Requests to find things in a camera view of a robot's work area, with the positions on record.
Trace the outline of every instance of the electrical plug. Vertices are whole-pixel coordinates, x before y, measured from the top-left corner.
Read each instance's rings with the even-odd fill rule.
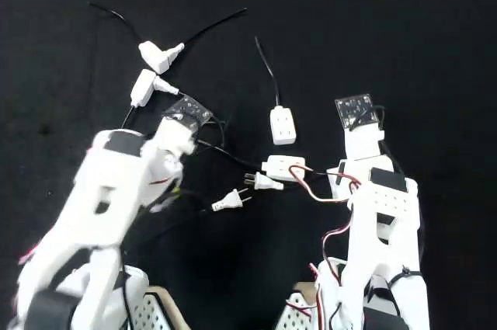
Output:
[[[178,54],[185,49],[184,43],[179,43],[173,48],[162,50],[150,40],[138,45],[141,57],[157,74],[165,73],[171,67],[171,63],[178,57]]]
[[[233,189],[231,192],[226,194],[222,200],[218,200],[217,202],[212,203],[212,210],[213,211],[220,211],[224,210],[225,208],[238,208],[238,207],[243,207],[243,203],[246,202],[247,200],[251,200],[252,197],[249,196],[245,199],[242,199],[240,197],[240,194],[246,192],[247,188],[242,189],[240,191]]]
[[[244,184],[254,186],[255,190],[258,189],[275,189],[283,190],[284,185],[281,182],[274,181],[261,172],[256,172],[255,175],[252,173],[245,173]]]

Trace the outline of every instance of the circuit board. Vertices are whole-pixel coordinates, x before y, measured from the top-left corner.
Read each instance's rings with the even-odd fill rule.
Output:
[[[342,121],[343,129],[349,129],[358,116],[365,111],[370,110],[361,120],[360,126],[364,124],[377,123],[378,116],[371,110],[373,102],[370,95],[358,95],[346,97],[344,99],[335,100],[336,109],[339,111],[340,120]]]
[[[183,96],[177,103],[169,107],[162,116],[170,116],[178,120],[192,132],[198,131],[212,117],[212,112],[202,106],[198,101]]]

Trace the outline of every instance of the black table surface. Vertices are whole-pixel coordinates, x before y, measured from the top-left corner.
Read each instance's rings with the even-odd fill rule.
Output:
[[[87,1],[0,0],[2,323],[12,315],[17,259],[54,223],[93,135],[120,125],[144,67],[128,30]],[[228,150],[250,161],[286,154],[335,166],[345,154],[334,99],[370,93],[387,108],[391,151],[419,184],[432,327],[491,321],[495,0],[91,1],[164,49],[248,8],[192,43],[165,78],[228,121]],[[254,35],[293,111],[293,145],[272,144],[273,86]],[[133,128],[152,131],[174,101],[155,95]],[[184,187],[214,201],[241,189],[244,171],[206,151],[186,160]],[[326,181],[315,186],[329,193]],[[252,195],[241,210],[140,244],[196,212],[185,197],[130,232],[139,248],[129,263],[170,290],[193,328],[271,328],[293,284],[312,279],[321,235],[347,218],[344,206],[301,190]],[[345,258],[346,246],[345,236],[332,239],[328,253]]]

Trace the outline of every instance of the white wire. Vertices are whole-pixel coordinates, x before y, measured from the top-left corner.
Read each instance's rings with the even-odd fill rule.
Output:
[[[297,175],[295,175],[294,167],[302,168],[302,169],[305,169],[306,171],[311,171],[311,172],[313,172],[314,170],[312,168],[307,167],[306,165],[291,165],[288,168],[288,171],[290,172],[290,174],[304,187],[304,189],[307,190],[307,192],[309,193],[309,195],[311,196],[311,198],[313,200],[320,202],[320,203],[342,203],[342,202],[346,202],[349,200],[349,198],[320,198],[320,197],[316,196],[314,194],[314,192],[312,191],[311,187],[309,186],[309,184],[307,184],[303,179],[301,179]]]

